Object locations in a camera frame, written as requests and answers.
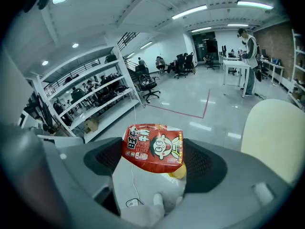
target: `red snack package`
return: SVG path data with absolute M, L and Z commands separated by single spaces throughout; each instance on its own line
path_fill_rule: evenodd
M 183 163 L 182 130 L 158 124 L 130 125 L 122 142 L 122 156 L 146 171 L 174 172 Z

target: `standing person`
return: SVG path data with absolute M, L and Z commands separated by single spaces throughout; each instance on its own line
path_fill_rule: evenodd
M 138 58 L 139 60 L 139 65 L 144 65 L 145 67 L 147 67 L 145 61 L 143 59 L 141 59 L 140 57 Z
M 156 59 L 156 67 L 158 70 L 161 70 L 161 72 L 163 72 L 165 69 L 165 62 L 160 56 L 158 56 Z
M 255 68 L 258 66 L 256 60 L 256 54 L 257 54 L 256 39 L 254 36 L 249 35 L 247 31 L 242 28 L 238 30 L 238 34 L 244 39 L 246 46 L 246 53 L 243 53 L 241 55 L 242 59 L 244 59 L 244 62 L 250 66 L 249 79 L 248 79 L 248 85 L 245 96 L 251 97 L 252 90 L 254 87 L 254 81 L 255 81 Z

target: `black cable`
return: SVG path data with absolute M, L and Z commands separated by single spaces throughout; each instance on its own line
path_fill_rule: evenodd
M 132 199 L 129 199 L 129 200 L 126 201 L 126 203 L 125 203 L 126 206 L 127 206 L 127 203 L 128 203 L 129 201 L 134 200 L 134 199 L 138 200 L 142 205 L 144 205 L 139 199 L 137 199 L 137 198 L 132 198 Z

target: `shoe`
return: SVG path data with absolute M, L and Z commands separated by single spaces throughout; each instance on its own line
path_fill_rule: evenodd
M 160 193 L 156 193 L 153 196 L 153 204 L 154 205 L 162 205 L 163 206 L 163 197 Z

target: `person's leg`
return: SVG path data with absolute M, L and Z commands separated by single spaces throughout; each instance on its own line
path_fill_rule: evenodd
M 248 80 L 248 85 L 247 85 L 247 89 L 246 89 L 246 95 L 252 95 L 252 90 L 253 90 L 253 87 L 254 87 L 254 81 L 255 81 L 254 69 L 250 69 L 249 80 Z

